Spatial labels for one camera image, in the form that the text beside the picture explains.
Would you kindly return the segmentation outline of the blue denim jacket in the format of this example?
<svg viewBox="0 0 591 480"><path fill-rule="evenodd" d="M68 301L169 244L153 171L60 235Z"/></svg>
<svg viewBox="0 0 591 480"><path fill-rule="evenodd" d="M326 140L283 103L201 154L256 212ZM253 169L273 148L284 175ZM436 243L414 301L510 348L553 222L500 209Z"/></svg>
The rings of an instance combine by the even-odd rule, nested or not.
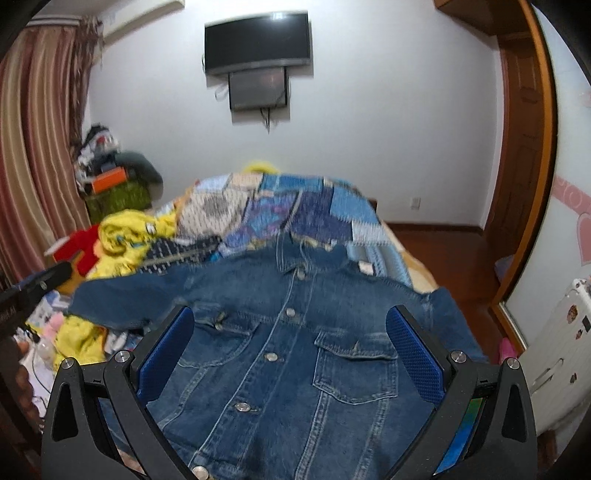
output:
<svg viewBox="0 0 591 480"><path fill-rule="evenodd" d="M85 282L70 310L150 331L177 305L193 332L148 409L199 479L383 478L432 410L387 335L394 306L484 357L446 289L418 293L286 234L202 266Z"/></svg>

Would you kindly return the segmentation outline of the pile of clothes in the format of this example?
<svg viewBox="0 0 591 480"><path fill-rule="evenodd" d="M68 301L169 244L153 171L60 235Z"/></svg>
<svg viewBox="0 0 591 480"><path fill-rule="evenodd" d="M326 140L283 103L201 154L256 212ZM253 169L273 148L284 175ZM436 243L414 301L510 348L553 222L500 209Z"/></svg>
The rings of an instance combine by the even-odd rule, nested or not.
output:
<svg viewBox="0 0 591 480"><path fill-rule="evenodd" d="M89 194L99 175L122 168L132 179L146 185L162 185L163 179L147 158L138 152L123 150L109 128L94 124L88 130L74 162L78 190Z"/></svg>

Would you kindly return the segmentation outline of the red plush toy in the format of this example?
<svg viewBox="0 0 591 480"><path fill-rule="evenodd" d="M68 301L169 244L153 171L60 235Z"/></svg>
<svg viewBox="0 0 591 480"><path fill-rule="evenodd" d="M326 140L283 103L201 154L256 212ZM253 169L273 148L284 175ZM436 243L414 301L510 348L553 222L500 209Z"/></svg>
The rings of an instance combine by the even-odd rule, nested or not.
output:
<svg viewBox="0 0 591 480"><path fill-rule="evenodd" d="M99 225L77 230L50 246L44 256L56 262L74 262L79 275L85 277L99 261L95 244L99 241Z"/></svg>

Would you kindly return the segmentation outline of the yellow printed blanket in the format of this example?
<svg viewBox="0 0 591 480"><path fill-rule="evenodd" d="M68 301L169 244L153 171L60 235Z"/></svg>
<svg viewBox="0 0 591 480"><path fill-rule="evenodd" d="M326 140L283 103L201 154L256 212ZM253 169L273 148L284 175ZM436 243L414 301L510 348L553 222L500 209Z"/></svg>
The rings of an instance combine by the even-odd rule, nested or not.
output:
<svg viewBox="0 0 591 480"><path fill-rule="evenodd" d="M85 277L80 275L84 282L135 273L153 242L176 234L176 212L152 216L127 209L106 216L98 225L95 252L100 258ZM108 335L107 328L66 314L52 340L53 367L57 369L67 357L82 365L104 361Z"/></svg>

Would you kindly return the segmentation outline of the green storage box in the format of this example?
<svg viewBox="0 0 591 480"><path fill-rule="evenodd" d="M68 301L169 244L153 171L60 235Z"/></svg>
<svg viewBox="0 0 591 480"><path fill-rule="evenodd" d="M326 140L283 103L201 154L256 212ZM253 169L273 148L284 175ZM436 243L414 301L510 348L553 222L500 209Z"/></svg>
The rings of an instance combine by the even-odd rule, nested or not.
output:
<svg viewBox="0 0 591 480"><path fill-rule="evenodd" d="M122 210L146 210L151 207L147 186L137 180L129 180L98 194L87 196L84 201L92 225Z"/></svg>

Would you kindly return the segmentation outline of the orange box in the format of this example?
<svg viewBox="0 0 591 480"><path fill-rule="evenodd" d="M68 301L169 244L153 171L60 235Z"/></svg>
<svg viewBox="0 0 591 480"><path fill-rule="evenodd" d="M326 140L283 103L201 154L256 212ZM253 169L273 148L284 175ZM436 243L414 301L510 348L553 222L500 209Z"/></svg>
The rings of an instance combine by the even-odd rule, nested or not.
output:
<svg viewBox="0 0 591 480"><path fill-rule="evenodd" d="M120 185L127 181L127 173L124 168L116 167L107 172L96 176L92 182L92 193L99 194L114 186Z"/></svg>

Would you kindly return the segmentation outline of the brown wooden door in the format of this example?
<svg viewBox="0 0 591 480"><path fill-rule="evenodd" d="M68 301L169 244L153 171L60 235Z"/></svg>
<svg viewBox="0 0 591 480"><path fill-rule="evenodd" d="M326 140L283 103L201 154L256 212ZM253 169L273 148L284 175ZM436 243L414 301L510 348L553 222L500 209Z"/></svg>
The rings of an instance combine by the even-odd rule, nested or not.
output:
<svg viewBox="0 0 591 480"><path fill-rule="evenodd" d="M500 164L485 238L496 259L509 257L493 303L513 292L533 251L549 201L555 166L554 74L530 1L499 1L504 98Z"/></svg>

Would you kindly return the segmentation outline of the red striped curtain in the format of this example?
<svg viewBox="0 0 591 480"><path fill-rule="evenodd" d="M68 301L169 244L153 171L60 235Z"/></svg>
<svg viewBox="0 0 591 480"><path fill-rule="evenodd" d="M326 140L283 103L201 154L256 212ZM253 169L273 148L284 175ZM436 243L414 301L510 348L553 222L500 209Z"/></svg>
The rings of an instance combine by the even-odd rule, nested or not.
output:
<svg viewBox="0 0 591 480"><path fill-rule="evenodd" d="M100 22L24 28L1 62L1 271L43 269L58 239L89 227L73 163L82 144Z"/></svg>

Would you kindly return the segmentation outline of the blue patchwork quilt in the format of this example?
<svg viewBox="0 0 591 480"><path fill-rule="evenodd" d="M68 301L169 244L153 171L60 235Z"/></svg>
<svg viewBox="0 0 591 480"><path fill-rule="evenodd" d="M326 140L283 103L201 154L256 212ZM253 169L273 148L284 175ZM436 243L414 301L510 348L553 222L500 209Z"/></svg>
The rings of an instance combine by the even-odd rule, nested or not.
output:
<svg viewBox="0 0 591 480"><path fill-rule="evenodd" d="M154 241L139 272L212 262L288 233L312 246L342 245L363 272L412 283L375 201L342 180L233 173L198 182L171 212L176 235Z"/></svg>

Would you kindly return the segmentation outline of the wooden upper cabinet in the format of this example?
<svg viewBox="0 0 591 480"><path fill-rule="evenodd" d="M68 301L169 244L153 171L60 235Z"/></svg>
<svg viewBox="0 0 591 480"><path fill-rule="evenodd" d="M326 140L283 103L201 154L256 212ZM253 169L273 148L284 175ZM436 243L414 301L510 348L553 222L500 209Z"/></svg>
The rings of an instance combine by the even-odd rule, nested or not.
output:
<svg viewBox="0 0 591 480"><path fill-rule="evenodd" d="M529 30L518 0L435 0L435 7L488 36Z"/></svg>

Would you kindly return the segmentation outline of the small dark wall monitor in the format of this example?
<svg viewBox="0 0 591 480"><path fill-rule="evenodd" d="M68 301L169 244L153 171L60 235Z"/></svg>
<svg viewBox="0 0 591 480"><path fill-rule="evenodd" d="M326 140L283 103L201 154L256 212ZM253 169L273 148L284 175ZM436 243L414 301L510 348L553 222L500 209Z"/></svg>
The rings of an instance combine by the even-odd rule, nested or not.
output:
<svg viewBox="0 0 591 480"><path fill-rule="evenodd" d="M287 107L287 70L252 69L228 74L231 111L249 111Z"/></svg>

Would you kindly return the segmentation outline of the black wall television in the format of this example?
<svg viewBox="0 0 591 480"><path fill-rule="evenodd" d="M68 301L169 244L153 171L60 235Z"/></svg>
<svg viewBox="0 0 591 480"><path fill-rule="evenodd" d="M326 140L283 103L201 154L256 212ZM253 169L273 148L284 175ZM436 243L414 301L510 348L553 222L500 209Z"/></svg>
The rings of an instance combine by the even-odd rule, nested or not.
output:
<svg viewBox="0 0 591 480"><path fill-rule="evenodd" d="M204 71L208 75L311 63L308 13L273 12L207 24Z"/></svg>

